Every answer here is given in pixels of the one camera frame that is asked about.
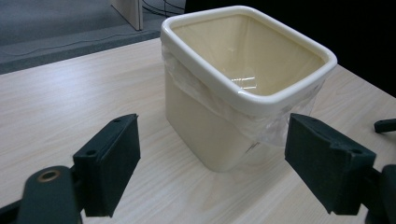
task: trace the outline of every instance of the light wood tabletop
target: light wood tabletop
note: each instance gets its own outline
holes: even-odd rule
[[[112,119],[136,113],[141,160],[114,217],[84,223],[364,223],[327,214],[285,161],[284,151],[249,153],[227,173],[204,167],[165,117],[161,40],[154,39],[0,76],[0,207],[21,198],[25,180],[72,156]],[[337,65],[311,117],[396,163],[396,100]]]

